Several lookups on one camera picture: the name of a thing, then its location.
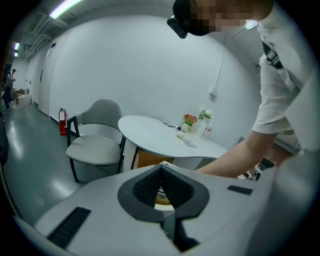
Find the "fire extinguisher label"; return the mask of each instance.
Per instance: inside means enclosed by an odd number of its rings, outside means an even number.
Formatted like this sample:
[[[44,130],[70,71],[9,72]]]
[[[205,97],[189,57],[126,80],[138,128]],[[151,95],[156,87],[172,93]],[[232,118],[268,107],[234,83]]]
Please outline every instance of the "fire extinguisher label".
[[[59,121],[65,120],[65,112],[59,112]]]

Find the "green floor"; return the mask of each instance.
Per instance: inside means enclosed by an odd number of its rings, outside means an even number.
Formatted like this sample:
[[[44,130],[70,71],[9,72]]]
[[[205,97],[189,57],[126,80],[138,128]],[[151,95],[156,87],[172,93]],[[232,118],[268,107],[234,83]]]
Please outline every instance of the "green floor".
[[[4,178],[17,209],[33,225],[82,185],[72,175],[66,156],[67,138],[60,136],[59,127],[36,105],[6,110],[4,119],[9,140]],[[102,168],[77,162],[75,169],[84,182],[117,172],[116,166]]]

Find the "vase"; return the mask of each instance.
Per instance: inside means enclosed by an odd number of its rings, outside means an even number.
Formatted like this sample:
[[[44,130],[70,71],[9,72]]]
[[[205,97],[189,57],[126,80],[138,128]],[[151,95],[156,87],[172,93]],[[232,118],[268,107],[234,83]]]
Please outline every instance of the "vase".
[[[186,133],[191,133],[192,132],[192,126],[186,123],[183,123],[181,126],[181,130],[186,132]]]
[[[200,120],[194,134],[201,137],[202,134],[204,134],[204,132],[206,130],[206,127],[208,125],[209,120],[210,120],[210,118],[204,116],[203,119]]]

